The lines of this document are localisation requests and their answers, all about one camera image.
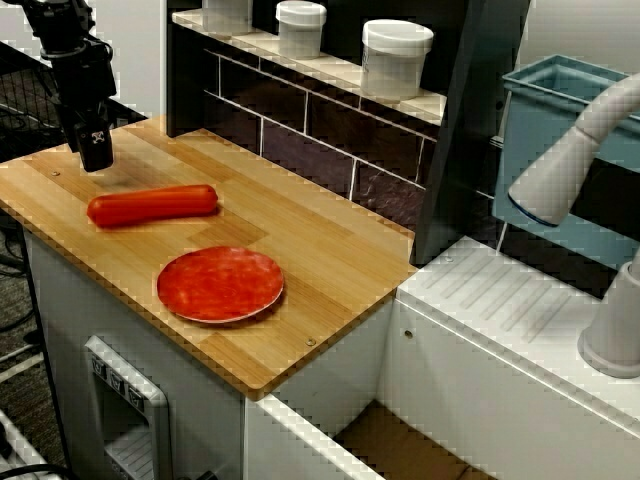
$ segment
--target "ice dispenser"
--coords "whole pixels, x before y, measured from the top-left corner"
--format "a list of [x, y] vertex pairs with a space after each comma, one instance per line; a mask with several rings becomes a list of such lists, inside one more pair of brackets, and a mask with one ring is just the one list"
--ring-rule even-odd
[[167, 399], [99, 337], [85, 344], [104, 451], [123, 480], [172, 480]]

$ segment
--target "white shelf ledge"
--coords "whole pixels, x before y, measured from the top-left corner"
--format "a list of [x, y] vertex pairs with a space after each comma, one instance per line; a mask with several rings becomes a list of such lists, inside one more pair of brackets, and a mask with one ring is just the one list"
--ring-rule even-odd
[[320, 57], [312, 60], [293, 60], [284, 57], [279, 53], [278, 37], [257, 29], [254, 29], [254, 32], [247, 35], [233, 37], [205, 32], [202, 27], [202, 9], [174, 13], [172, 20], [177, 25], [215, 38], [239, 50], [270, 60], [278, 65], [315, 78], [328, 85], [354, 93], [362, 98], [367, 98], [385, 105], [406, 115], [437, 126], [440, 126], [442, 123], [444, 107], [447, 101], [447, 97], [444, 95], [420, 90], [420, 94], [417, 97], [401, 102], [391, 102], [380, 97], [367, 96], [362, 93], [360, 89], [360, 73], [362, 67], [359, 65], [324, 53], [321, 53]]

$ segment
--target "faucet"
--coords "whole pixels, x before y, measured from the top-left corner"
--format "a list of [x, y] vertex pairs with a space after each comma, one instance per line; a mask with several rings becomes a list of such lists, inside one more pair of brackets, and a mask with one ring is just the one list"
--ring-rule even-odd
[[[569, 214], [602, 142], [640, 109], [640, 73], [602, 92], [575, 124], [509, 188], [509, 199], [524, 215], [557, 227]], [[582, 358], [617, 378], [640, 376], [640, 249], [625, 263], [578, 340]]]

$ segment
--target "jar lid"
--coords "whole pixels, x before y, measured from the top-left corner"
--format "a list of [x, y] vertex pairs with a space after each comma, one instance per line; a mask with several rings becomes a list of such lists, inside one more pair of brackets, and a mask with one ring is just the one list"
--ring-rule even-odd
[[301, 27], [320, 27], [327, 21], [327, 9], [319, 3], [286, 0], [276, 7], [280, 22]]
[[433, 32], [403, 20], [371, 20], [364, 24], [362, 42], [379, 52], [417, 57], [431, 50]]

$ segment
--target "red plate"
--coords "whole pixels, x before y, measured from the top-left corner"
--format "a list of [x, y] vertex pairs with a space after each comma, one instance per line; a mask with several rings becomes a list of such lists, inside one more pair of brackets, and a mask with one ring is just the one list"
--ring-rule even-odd
[[173, 313], [199, 322], [233, 322], [257, 314], [282, 293], [280, 267], [245, 248], [212, 247], [164, 267], [158, 297]]

